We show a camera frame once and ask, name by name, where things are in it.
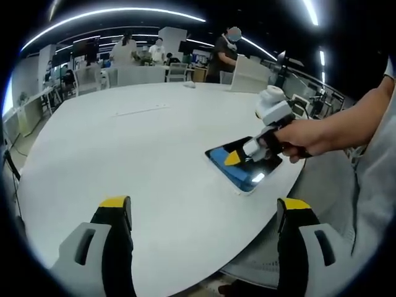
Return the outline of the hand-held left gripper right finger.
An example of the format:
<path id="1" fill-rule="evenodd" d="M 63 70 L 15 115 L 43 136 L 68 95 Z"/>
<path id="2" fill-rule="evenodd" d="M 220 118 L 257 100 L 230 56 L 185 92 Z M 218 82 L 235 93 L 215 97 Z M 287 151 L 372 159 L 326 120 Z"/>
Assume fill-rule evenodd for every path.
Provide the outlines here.
<path id="1" fill-rule="evenodd" d="M 349 282 L 350 247 L 303 200 L 277 200 L 279 296 L 337 296 Z"/>

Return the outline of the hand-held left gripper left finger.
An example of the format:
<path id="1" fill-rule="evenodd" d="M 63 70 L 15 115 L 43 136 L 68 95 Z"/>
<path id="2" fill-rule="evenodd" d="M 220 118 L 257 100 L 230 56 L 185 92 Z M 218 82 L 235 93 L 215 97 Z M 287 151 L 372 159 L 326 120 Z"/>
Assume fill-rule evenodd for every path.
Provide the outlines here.
<path id="1" fill-rule="evenodd" d="M 51 273 L 73 296 L 135 296 L 131 198 L 107 198 L 60 244 Z"/>

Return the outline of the person's right hand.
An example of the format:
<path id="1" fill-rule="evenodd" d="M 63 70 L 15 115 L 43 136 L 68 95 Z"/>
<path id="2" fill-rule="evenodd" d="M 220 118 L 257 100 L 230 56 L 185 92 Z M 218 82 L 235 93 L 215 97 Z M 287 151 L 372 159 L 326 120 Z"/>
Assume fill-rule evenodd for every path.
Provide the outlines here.
<path id="1" fill-rule="evenodd" d="M 280 143 L 286 144 L 283 154 L 292 163 L 302 159 L 299 147 L 312 156 L 321 155 L 331 149 L 327 125 L 324 120 L 300 119 L 275 132 Z"/>

